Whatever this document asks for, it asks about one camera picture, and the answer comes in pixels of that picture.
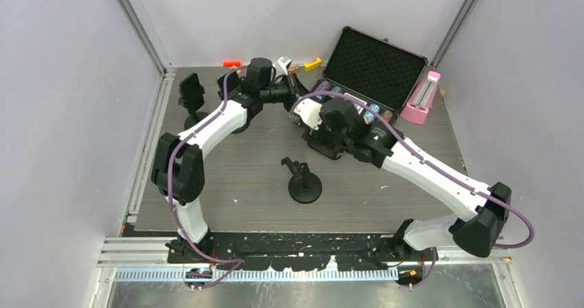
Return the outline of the small-clamp black phone stand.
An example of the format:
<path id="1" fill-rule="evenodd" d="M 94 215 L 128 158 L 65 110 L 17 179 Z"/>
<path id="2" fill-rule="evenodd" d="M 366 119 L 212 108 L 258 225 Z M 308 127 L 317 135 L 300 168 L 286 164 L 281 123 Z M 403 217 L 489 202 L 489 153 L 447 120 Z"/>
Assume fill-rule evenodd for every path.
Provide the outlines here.
<path id="1" fill-rule="evenodd" d="M 290 197 L 300 204 L 314 203 L 322 194 L 322 182 L 310 169 L 307 163 L 292 161 L 284 157 L 281 165 L 286 165 L 292 174 L 288 183 Z"/>

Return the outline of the dark green-edged smartphone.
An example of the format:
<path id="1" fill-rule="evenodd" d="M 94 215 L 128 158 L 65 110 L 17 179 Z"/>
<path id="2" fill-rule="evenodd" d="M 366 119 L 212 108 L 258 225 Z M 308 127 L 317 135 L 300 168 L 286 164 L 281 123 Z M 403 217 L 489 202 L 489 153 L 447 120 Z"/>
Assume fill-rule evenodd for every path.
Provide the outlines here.
<path id="1" fill-rule="evenodd" d="M 221 101 L 225 100 L 225 96 L 229 100 L 238 100 L 241 97 L 240 84 L 241 80 L 237 70 L 231 70 L 216 79 L 218 84 L 218 96 Z"/>

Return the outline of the black smartphone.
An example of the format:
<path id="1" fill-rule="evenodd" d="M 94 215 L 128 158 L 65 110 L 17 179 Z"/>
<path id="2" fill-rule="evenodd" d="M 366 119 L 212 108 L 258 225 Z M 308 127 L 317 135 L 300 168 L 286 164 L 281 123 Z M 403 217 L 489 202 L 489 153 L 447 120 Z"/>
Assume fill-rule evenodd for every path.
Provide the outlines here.
<path id="1" fill-rule="evenodd" d="M 188 113 L 196 113 L 204 104 L 205 89 L 200 84 L 198 75 L 193 72 L 179 84 L 179 105 Z"/>

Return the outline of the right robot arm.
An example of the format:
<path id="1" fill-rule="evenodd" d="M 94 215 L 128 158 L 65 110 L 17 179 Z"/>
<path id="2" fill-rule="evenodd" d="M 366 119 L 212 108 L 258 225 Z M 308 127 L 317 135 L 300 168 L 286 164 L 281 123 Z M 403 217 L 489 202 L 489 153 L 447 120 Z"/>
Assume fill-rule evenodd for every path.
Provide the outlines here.
<path id="1" fill-rule="evenodd" d="M 511 197 L 503 183 L 489 186 L 445 165 L 394 129 L 386 119 L 387 111 L 346 94 L 325 103 L 304 99 L 293 106 L 292 113 L 310 130 L 327 134 L 334 147 L 405 178 L 451 210 L 449 216 L 405 220 L 390 244 L 400 259 L 450 246 L 486 258 L 497 246 Z"/>

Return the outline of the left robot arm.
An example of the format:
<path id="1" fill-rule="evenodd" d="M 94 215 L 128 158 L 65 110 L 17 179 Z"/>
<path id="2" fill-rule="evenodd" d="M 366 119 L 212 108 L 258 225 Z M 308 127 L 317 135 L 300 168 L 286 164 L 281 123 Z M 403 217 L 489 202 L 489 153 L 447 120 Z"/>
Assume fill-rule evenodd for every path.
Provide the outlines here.
<path id="1" fill-rule="evenodd" d="M 163 134 L 156 146 L 151 181 L 165 197 L 179 235 L 187 241 L 185 253 L 196 263 L 210 257 L 211 244 L 203 239 L 209 226 L 202 215 L 200 195 L 205 186 L 207 155 L 228 135 L 244 130 L 264 104 L 280 103 L 285 110 L 301 92 L 292 72 L 292 60 L 263 57 L 230 69 L 218 77 L 220 105 L 180 134 Z"/>

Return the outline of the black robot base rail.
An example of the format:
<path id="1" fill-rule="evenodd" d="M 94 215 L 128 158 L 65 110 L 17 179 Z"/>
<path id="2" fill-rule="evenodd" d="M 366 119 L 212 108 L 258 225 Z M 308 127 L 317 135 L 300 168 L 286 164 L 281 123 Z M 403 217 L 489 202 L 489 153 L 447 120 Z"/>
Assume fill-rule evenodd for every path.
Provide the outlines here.
<path id="1" fill-rule="evenodd" d="M 245 271 L 377 271 L 412 262 L 429 265 L 432 252 L 400 248 L 390 235 L 209 232 L 193 249 L 181 237 L 166 243 L 169 263 L 211 263 L 228 270 L 236 259 Z"/>

